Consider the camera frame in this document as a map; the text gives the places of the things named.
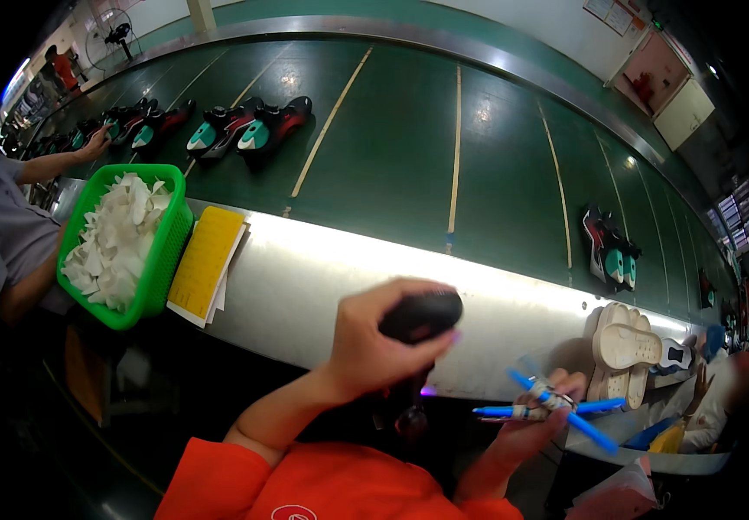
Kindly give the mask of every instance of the person in orange shirt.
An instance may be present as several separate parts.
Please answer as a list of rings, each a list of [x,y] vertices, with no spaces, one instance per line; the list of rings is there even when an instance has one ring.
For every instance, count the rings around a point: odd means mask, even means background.
[[[378,331],[402,297],[438,290],[455,291],[396,279],[343,299],[329,360],[252,404],[223,442],[191,439],[155,519],[521,519],[505,499],[508,479],[565,427],[567,409],[545,422],[505,424],[463,473],[452,502],[429,473],[385,453],[343,442],[295,442],[321,412],[417,373],[459,339],[451,329],[408,348]],[[558,369],[549,379],[556,391],[583,397],[584,375]]]
[[[48,47],[45,52],[45,61],[54,66],[54,70],[57,71],[57,76],[60,77],[65,88],[75,94],[80,92],[80,83],[74,77],[74,73],[71,72],[71,62],[68,61],[67,57],[57,54],[56,45]]]

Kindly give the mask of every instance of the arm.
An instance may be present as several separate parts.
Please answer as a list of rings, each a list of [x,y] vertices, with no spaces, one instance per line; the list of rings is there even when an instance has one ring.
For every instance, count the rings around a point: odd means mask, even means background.
[[[690,401],[687,409],[684,410],[684,413],[681,415],[684,419],[684,428],[686,428],[692,420],[692,416],[695,415],[695,412],[698,411],[698,407],[701,405],[704,396],[707,395],[707,391],[710,390],[710,385],[713,384],[715,378],[716,376],[713,375],[713,377],[707,381],[706,363],[701,364],[701,366],[698,367],[697,374],[695,375],[695,389],[692,390],[692,401]]]
[[[692,401],[687,406],[687,409],[684,410],[684,413],[681,415],[684,420],[684,428],[686,428],[687,425],[689,425],[690,421],[692,421],[692,416],[695,415],[695,413],[698,411],[698,407],[701,405],[702,400],[704,400],[704,398],[707,396],[707,392],[710,390],[710,385],[716,378],[716,376],[713,375],[713,377],[711,377],[710,380],[707,381],[706,364],[702,364],[698,367],[698,371],[695,377],[695,389],[693,390]],[[697,452],[699,449],[709,448],[710,446],[712,446],[713,442],[716,442],[719,436],[722,434],[722,429],[724,428],[724,423],[726,422],[726,418],[724,418],[723,416],[722,418],[716,419],[717,420],[713,421],[706,427],[703,427],[702,425],[701,429],[684,432],[684,438],[681,441],[681,449],[678,450],[678,452],[692,453]]]
[[[422,280],[398,279],[339,304],[329,361],[256,401],[235,421],[224,442],[259,453],[272,467],[320,412],[388,387],[421,370],[456,339],[449,331],[414,348],[378,331],[385,313],[402,297],[452,290]]]
[[[586,390],[585,376],[579,372],[568,375],[557,369],[548,378],[559,393],[580,400]],[[479,459],[463,473],[455,489],[453,502],[499,500],[505,497],[510,475],[519,464],[535,455],[565,428],[568,409],[551,412],[545,422],[507,422]]]
[[[88,144],[77,151],[63,151],[62,153],[26,161],[22,173],[16,179],[16,183],[34,184],[48,181],[61,175],[72,166],[94,161],[111,143],[111,140],[106,139],[106,132],[110,127],[111,125],[103,125],[89,140]]]
[[[11,327],[39,303],[53,283],[57,281],[57,255],[66,225],[57,232],[57,247],[47,259],[30,275],[19,280],[14,286],[5,287],[0,293],[0,317]]]

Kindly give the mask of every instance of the yellow paper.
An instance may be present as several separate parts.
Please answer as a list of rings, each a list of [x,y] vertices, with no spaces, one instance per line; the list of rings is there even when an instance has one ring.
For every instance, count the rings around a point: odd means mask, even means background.
[[[178,265],[167,299],[201,319],[206,318],[215,286],[243,222],[242,214],[214,206],[204,210]]]

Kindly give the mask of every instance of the orange shirt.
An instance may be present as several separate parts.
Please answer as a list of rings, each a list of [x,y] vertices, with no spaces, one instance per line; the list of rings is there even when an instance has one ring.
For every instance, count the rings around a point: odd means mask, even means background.
[[[429,473],[377,450],[342,442],[294,444],[276,469],[237,444],[190,439],[156,520],[430,520],[511,518],[507,500],[458,507]]]
[[[57,71],[57,76],[65,83],[65,88],[70,90],[79,84],[77,78],[74,77],[74,73],[71,72],[71,62],[68,61],[67,57],[57,54],[53,66],[54,70]]]

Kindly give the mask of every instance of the white foam scraps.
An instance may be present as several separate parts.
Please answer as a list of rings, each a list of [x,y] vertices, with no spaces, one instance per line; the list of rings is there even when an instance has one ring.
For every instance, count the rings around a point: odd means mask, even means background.
[[[151,189],[137,173],[115,175],[94,211],[83,215],[86,229],[81,243],[63,262],[61,273],[88,296],[122,313],[135,298],[158,225],[169,207],[172,193],[159,181]]]

